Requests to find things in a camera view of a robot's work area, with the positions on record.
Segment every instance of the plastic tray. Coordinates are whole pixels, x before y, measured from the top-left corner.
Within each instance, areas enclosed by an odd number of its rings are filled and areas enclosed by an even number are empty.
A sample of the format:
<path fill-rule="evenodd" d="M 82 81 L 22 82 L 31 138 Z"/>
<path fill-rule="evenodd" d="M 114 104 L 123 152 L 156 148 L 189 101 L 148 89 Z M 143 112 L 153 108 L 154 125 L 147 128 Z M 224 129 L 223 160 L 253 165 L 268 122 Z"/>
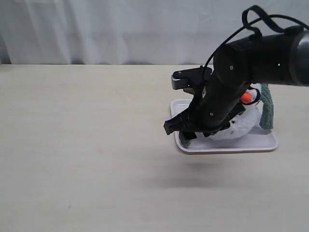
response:
<path fill-rule="evenodd" d="M 170 104 L 171 116 L 174 117 L 190 104 L 189 99 L 177 99 Z M 263 130 L 258 124 L 245 136 L 238 139 L 214 141 L 197 133 L 197 138 L 186 146 L 180 142 L 179 132 L 174 132 L 177 147 L 186 154 L 215 153 L 252 153 L 271 152 L 279 146 L 273 131 Z"/>

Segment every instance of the green cloth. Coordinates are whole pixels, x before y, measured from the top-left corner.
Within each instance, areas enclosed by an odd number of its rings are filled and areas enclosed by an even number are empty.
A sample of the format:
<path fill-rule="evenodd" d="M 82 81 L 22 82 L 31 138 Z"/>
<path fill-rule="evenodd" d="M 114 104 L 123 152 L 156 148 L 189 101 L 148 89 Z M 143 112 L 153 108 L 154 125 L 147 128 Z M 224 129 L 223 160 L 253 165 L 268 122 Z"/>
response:
<path fill-rule="evenodd" d="M 268 84 L 261 84 L 261 102 L 263 102 L 263 112 L 260 120 L 261 128 L 271 130 L 274 128 L 274 104 L 268 88 Z"/>

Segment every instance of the table surface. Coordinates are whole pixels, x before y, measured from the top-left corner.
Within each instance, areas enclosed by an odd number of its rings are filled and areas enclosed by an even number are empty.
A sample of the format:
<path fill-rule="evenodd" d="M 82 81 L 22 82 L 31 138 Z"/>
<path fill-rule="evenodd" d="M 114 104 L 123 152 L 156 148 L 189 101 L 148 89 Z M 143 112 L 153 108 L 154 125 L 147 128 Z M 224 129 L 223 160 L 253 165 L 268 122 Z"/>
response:
<path fill-rule="evenodd" d="M 0 66 L 1 232 L 305 232 L 309 90 L 270 86 L 279 148 L 185 155 L 170 75 L 197 66 Z"/>

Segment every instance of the white curtain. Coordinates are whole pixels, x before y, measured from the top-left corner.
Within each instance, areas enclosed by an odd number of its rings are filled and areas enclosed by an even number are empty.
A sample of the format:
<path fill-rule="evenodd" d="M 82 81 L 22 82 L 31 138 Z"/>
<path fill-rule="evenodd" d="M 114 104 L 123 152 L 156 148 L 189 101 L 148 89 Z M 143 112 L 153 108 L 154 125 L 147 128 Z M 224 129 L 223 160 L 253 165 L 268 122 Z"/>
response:
<path fill-rule="evenodd" d="M 254 4 L 309 23 L 308 0 L 0 0 L 0 60 L 201 64 Z"/>

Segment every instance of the black cable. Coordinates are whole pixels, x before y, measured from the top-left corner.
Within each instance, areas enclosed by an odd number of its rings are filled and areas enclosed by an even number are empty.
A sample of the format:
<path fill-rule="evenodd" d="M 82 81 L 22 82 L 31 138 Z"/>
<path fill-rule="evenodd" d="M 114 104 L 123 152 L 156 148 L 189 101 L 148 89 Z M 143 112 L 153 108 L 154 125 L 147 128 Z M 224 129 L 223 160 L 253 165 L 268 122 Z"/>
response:
<path fill-rule="evenodd" d="M 270 14 L 269 15 L 270 18 L 282 18 L 282 19 L 286 19 L 286 20 L 290 20 L 300 26 L 302 26 L 303 28 L 309 30 L 309 26 L 293 17 L 289 17 L 289 16 L 286 16 L 286 15 L 281 15 L 281 14 Z M 250 23 L 248 23 L 248 25 L 252 25 L 254 23 L 257 23 L 259 21 L 261 21 L 262 18 L 257 18 L 253 21 L 251 21 Z M 225 45 L 229 40 L 231 40 L 233 37 L 235 37 L 237 34 L 239 34 L 241 31 L 245 30 L 246 27 L 243 26 L 241 28 L 239 28 L 237 31 L 235 31 L 232 35 L 230 35 L 226 40 L 223 41 L 223 43 L 220 44 L 219 47 L 217 47 L 217 49 L 211 54 L 211 56 L 208 58 L 208 60 L 206 61 L 205 63 L 205 66 L 203 68 L 203 72 L 202 72 L 202 77 L 204 77 L 204 74 L 205 74 L 205 70 L 207 68 L 207 66 L 209 65 L 209 62 L 211 61 L 211 59 L 213 58 L 214 54 L 218 51 L 219 48 L 221 48 L 223 45 Z"/>

